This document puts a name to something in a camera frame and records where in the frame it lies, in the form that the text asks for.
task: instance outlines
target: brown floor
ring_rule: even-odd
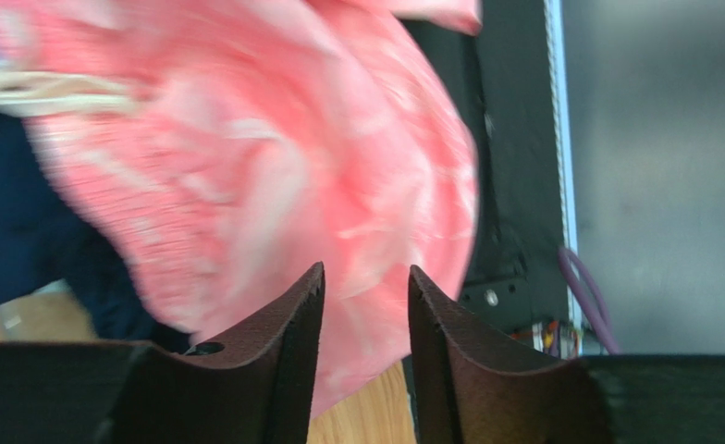
[[[0,340],[91,340],[86,314],[63,294],[22,298],[0,308]],[[413,444],[400,364],[311,422],[309,444]]]

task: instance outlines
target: navy blue cloth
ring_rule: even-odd
[[[0,304],[62,278],[100,338],[190,347],[189,335],[146,312],[111,243],[51,188],[22,121],[0,114]]]

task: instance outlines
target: screw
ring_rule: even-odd
[[[491,305],[492,307],[496,307],[497,305],[499,305],[499,298],[497,297],[497,293],[493,290],[485,291],[485,301],[488,302],[488,305]]]

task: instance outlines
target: pink garment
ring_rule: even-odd
[[[316,416],[409,352],[409,265],[460,288],[473,142],[393,14],[474,32],[476,8],[0,0],[0,54],[17,62],[0,107],[31,117],[46,176],[196,342],[324,261]]]

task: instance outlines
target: cable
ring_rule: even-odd
[[[578,271],[578,276],[573,270],[574,267]],[[608,308],[603,301],[603,295],[582,260],[570,249],[561,247],[559,248],[559,270],[568,282],[573,297],[582,307],[582,312],[595,331],[600,344],[610,354],[620,354],[622,350],[611,332],[611,319],[608,317]]]

